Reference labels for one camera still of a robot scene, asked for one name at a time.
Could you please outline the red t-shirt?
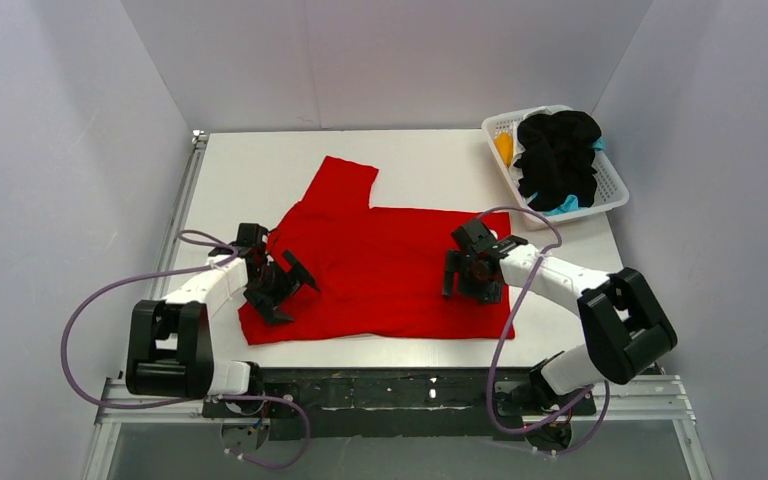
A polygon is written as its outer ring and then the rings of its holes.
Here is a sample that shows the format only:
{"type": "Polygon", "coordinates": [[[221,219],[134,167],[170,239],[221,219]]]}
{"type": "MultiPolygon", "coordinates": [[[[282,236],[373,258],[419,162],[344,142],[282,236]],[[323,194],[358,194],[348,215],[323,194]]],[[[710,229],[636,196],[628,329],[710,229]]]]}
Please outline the red t-shirt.
{"type": "Polygon", "coordinates": [[[442,295],[452,232],[472,212],[372,207],[377,168],[327,156],[304,196],[282,218],[268,245],[290,251],[318,287],[302,287],[281,305],[292,320],[270,325],[250,304],[238,311],[246,341],[264,345],[356,335],[496,339],[509,295],[482,304],[442,295]]]}

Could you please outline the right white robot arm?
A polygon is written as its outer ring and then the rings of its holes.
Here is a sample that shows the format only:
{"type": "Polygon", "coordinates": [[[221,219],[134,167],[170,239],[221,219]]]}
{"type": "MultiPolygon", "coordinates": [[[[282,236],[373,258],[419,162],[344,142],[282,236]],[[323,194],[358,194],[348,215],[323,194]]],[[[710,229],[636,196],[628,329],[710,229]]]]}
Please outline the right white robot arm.
{"type": "Polygon", "coordinates": [[[516,235],[497,238],[472,219],[452,233],[442,294],[498,303],[503,290],[535,293],[576,315],[583,344],[529,372],[526,399],[542,408],[601,381],[625,385],[678,344],[677,334],[645,277],[581,267],[542,252],[516,235]]]}

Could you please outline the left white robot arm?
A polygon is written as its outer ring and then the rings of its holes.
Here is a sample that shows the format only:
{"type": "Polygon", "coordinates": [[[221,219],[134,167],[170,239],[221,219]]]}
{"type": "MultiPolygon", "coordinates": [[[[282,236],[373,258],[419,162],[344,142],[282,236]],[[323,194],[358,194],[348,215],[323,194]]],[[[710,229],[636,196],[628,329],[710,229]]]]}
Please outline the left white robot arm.
{"type": "Polygon", "coordinates": [[[263,380],[251,361],[222,359],[213,351],[210,319],[236,295],[268,325],[292,322],[281,305],[304,286],[319,287],[289,250],[286,268],[267,250],[269,231],[241,223],[230,243],[216,241],[204,266],[159,300],[132,310],[125,381],[136,395],[183,399],[260,395],[263,380]]]}

